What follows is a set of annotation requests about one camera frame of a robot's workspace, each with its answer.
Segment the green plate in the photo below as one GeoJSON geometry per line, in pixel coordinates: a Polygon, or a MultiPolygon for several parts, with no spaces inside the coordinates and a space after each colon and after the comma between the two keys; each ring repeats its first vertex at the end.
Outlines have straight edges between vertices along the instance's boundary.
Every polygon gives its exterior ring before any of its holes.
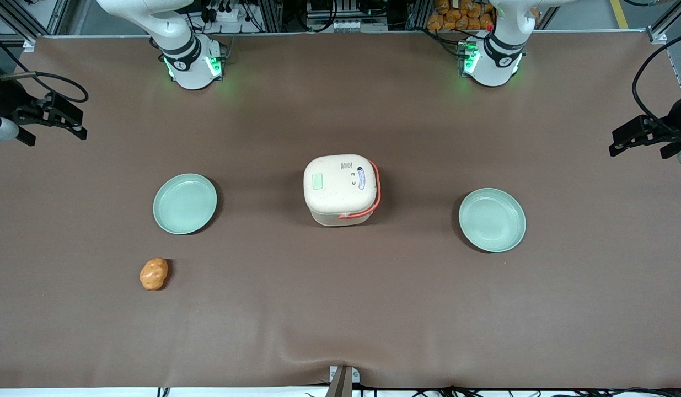
{"type": "Polygon", "coordinates": [[[467,239],[489,252],[509,251],[527,231],[522,206],[499,189],[484,188],[468,194],[460,204],[458,219],[467,239]]]}
{"type": "Polygon", "coordinates": [[[202,175],[169,179],[154,197],[154,219],[172,234],[189,234],[206,225],[217,206],[212,183],[202,175]]]}

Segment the black cable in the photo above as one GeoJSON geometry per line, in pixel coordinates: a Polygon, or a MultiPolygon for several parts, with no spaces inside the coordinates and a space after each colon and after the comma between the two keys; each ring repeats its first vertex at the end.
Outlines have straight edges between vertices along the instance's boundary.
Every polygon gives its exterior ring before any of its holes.
{"type": "MultiPolygon", "coordinates": [[[[651,60],[653,60],[657,55],[659,55],[661,52],[665,51],[667,48],[671,47],[672,45],[675,45],[676,43],[681,41],[681,36],[678,36],[677,38],[671,40],[670,42],[666,43],[665,45],[662,45],[661,47],[657,48],[656,51],[651,53],[651,55],[648,56],[647,60],[645,60],[645,63],[642,63],[642,66],[640,66],[640,69],[637,71],[637,74],[635,75],[634,80],[632,80],[632,95],[635,97],[635,102],[637,105],[640,107],[640,109],[651,118],[651,120],[655,121],[655,123],[664,126],[665,128],[668,129],[668,131],[673,135],[677,136],[678,138],[681,138],[681,134],[678,133],[678,131],[675,131],[673,128],[670,126],[666,125],[661,121],[660,118],[655,116],[651,110],[649,110],[645,104],[642,102],[640,99],[640,94],[637,92],[637,82],[640,80],[640,77],[642,76],[642,73],[645,71],[645,68],[647,68],[647,65],[650,64],[651,60]]],[[[639,389],[639,388],[634,388],[635,390],[649,390],[649,389],[639,389]]],[[[664,395],[665,397],[673,397],[673,394],[661,394],[664,395]]]]}
{"type": "MultiPolygon", "coordinates": [[[[4,43],[2,42],[2,40],[0,40],[0,47],[2,48],[3,51],[5,51],[5,52],[7,53],[7,55],[8,55],[10,58],[12,58],[12,60],[16,63],[16,65],[18,65],[20,68],[22,68],[22,70],[24,70],[25,72],[30,72],[30,71],[31,71],[31,70],[29,70],[26,66],[24,66],[24,63],[21,63],[21,62],[19,61],[19,58],[17,58],[17,57],[16,57],[16,56],[7,48],[6,45],[4,45],[4,43]]],[[[66,77],[63,77],[63,76],[59,76],[59,75],[53,74],[53,73],[45,73],[45,72],[40,72],[40,71],[36,71],[36,72],[34,72],[34,73],[35,73],[35,76],[32,77],[32,78],[34,79],[34,81],[36,81],[36,82],[37,82],[40,86],[42,86],[43,88],[46,88],[49,92],[59,94],[60,96],[62,96],[62,97],[65,98],[66,100],[73,101],[74,103],[83,103],[84,101],[87,101],[88,98],[89,98],[88,91],[86,91],[85,88],[83,88],[82,85],[76,83],[75,81],[71,80],[70,78],[66,78],[66,77]],[[65,81],[66,83],[71,84],[71,85],[73,85],[74,87],[78,88],[78,90],[80,90],[80,91],[83,93],[83,98],[82,98],[82,99],[76,99],[76,98],[67,97],[67,96],[61,94],[60,92],[56,91],[55,89],[51,88],[50,86],[48,86],[47,83],[44,83],[43,81],[41,81],[41,79],[39,78],[39,76],[49,77],[49,78],[55,78],[56,80],[65,81]]]]}
{"type": "Polygon", "coordinates": [[[257,17],[252,13],[250,10],[250,5],[248,0],[242,0],[242,7],[245,8],[245,12],[247,12],[247,15],[250,16],[250,20],[252,20],[252,25],[254,25],[257,30],[259,30],[259,33],[264,33],[264,29],[262,29],[262,25],[257,21],[257,17]]]}
{"type": "Polygon", "coordinates": [[[629,5],[631,5],[631,6],[634,6],[634,7],[653,7],[653,6],[656,5],[655,2],[651,2],[651,3],[637,3],[637,2],[633,2],[632,0],[622,0],[622,1],[625,2],[625,3],[627,3],[627,4],[629,4],[629,5]]]}
{"type": "Polygon", "coordinates": [[[227,60],[227,58],[230,58],[230,55],[232,55],[232,47],[235,45],[235,35],[232,35],[232,38],[230,39],[230,45],[227,46],[225,50],[225,57],[224,60],[227,60]]]}
{"type": "MultiPolygon", "coordinates": [[[[430,38],[432,38],[432,39],[434,39],[434,40],[438,40],[438,41],[444,42],[444,43],[446,43],[446,44],[455,44],[455,45],[458,44],[457,40],[448,40],[448,39],[444,39],[443,37],[440,37],[440,36],[438,35],[438,32],[433,33],[433,32],[431,32],[430,30],[428,30],[428,29],[426,29],[426,28],[422,28],[422,27],[420,27],[420,26],[416,26],[415,28],[409,28],[408,30],[419,30],[419,31],[421,31],[421,32],[426,33],[426,35],[428,35],[428,37],[430,37],[430,38]]],[[[472,34],[472,33],[470,33],[470,32],[466,32],[465,30],[460,30],[460,29],[454,29],[454,30],[451,30],[451,32],[459,32],[459,33],[462,33],[462,34],[467,35],[467,36],[469,36],[469,37],[474,37],[474,38],[480,39],[480,40],[487,40],[487,38],[489,37],[489,36],[480,37],[480,36],[474,35],[474,34],[472,34]]]]}
{"type": "Polygon", "coordinates": [[[623,389],[623,390],[617,390],[613,393],[610,393],[609,391],[606,391],[609,395],[618,395],[622,393],[647,393],[647,394],[655,394],[655,395],[661,395],[662,397],[675,397],[674,394],[671,394],[667,391],[664,390],[653,390],[653,389],[646,389],[643,387],[630,387],[629,389],[623,389]]]}
{"type": "Polygon", "coordinates": [[[362,0],[355,0],[355,7],[360,10],[361,13],[367,14],[367,15],[382,15],[384,13],[387,13],[387,9],[389,8],[389,2],[385,2],[382,8],[379,10],[372,10],[371,8],[365,8],[362,5],[362,0]]]}
{"type": "Polygon", "coordinates": [[[194,21],[191,20],[191,13],[189,13],[189,7],[186,6],[184,7],[184,12],[186,13],[186,17],[189,19],[189,23],[191,24],[191,29],[194,30],[194,32],[197,29],[200,29],[201,32],[203,31],[203,27],[198,25],[197,23],[194,23],[194,21]]]}
{"type": "Polygon", "coordinates": [[[458,58],[465,58],[465,56],[460,55],[460,54],[457,53],[457,52],[453,52],[453,50],[451,50],[451,48],[448,47],[448,44],[446,44],[446,43],[444,43],[444,42],[441,42],[441,41],[439,41],[438,43],[441,45],[441,47],[443,47],[443,49],[444,49],[447,53],[450,53],[450,54],[453,55],[453,56],[457,56],[458,58]]]}
{"type": "Polygon", "coordinates": [[[335,22],[335,18],[338,15],[337,0],[333,0],[330,3],[330,13],[328,13],[328,20],[325,22],[325,25],[323,25],[323,27],[318,29],[318,30],[314,30],[313,28],[308,27],[308,25],[305,24],[302,21],[302,15],[303,15],[303,12],[297,14],[297,22],[298,22],[298,25],[300,25],[303,30],[305,30],[307,32],[313,32],[313,33],[323,32],[323,30],[328,29],[331,25],[333,25],[333,22],[335,22]]]}

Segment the white rice cooker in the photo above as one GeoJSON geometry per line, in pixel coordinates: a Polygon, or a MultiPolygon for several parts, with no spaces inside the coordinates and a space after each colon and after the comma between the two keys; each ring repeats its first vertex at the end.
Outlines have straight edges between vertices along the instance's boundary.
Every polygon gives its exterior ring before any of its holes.
{"type": "Polygon", "coordinates": [[[311,161],[303,173],[303,196],[323,226],[367,221],[382,199],[380,174],[360,155],[330,155],[311,161]]]}

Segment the electronic equipment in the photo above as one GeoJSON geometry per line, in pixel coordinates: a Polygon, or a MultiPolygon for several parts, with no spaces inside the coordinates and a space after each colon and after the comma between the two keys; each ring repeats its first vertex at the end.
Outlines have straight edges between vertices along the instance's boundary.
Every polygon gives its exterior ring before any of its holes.
{"type": "Polygon", "coordinates": [[[88,136],[88,130],[82,125],[83,111],[73,105],[68,98],[51,90],[44,98],[37,99],[29,95],[17,81],[20,78],[37,78],[44,75],[55,76],[31,71],[7,74],[0,69],[0,141],[16,139],[28,146],[35,145],[36,136],[22,128],[28,124],[63,128],[81,141],[88,136]]]}
{"type": "Polygon", "coordinates": [[[610,156],[615,157],[629,148],[668,142],[661,148],[661,158],[678,155],[681,163],[681,99],[671,106],[668,115],[655,119],[648,115],[636,116],[612,131],[614,143],[610,156]]]}
{"type": "MultiPolygon", "coordinates": [[[[181,87],[198,90],[222,79],[225,47],[204,34],[196,35],[175,11],[192,0],[98,0],[98,3],[110,15],[126,19],[152,36],[164,53],[169,75],[181,87]]],[[[216,11],[213,8],[209,11],[209,19],[215,19],[216,11]]]]}
{"type": "Polygon", "coordinates": [[[363,223],[382,199],[379,171],[360,155],[316,158],[303,173],[303,197],[323,226],[363,223]]]}
{"type": "Polygon", "coordinates": [[[482,85],[496,87],[517,73],[522,50],[536,27],[531,9],[561,6],[574,0],[491,0],[497,10],[494,29],[479,32],[460,45],[459,68],[482,85]]]}
{"type": "Polygon", "coordinates": [[[407,0],[290,0],[285,7],[303,30],[315,33],[401,30],[409,14],[407,0]]]}

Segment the green led light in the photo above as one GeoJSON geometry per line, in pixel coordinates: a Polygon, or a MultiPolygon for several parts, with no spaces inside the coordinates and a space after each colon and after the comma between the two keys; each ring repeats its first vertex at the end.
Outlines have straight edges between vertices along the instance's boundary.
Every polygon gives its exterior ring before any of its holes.
{"type": "Polygon", "coordinates": [[[206,63],[212,75],[214,76],[220,75],[220,61],[217,60],[217,58],[209,58],[206,56],[206,63]]]}
{"type": "Polygon", "coordinates": [[[169,61],[166,58],[164,58],[164,63],[166,63],[166,68],[169,70],[169,76],[174,78],[174,71],[171,70],[171,65],[169,65],[169,61]]]}
{"type": "Polygon", "coordinates": [[[475,66],[477,65],[477,61],[480,60],[480,52],[478,50],[475,50],[472,55],[465,60],[465,72],[466,73],[473,73],[475,71],[475,66]]]}

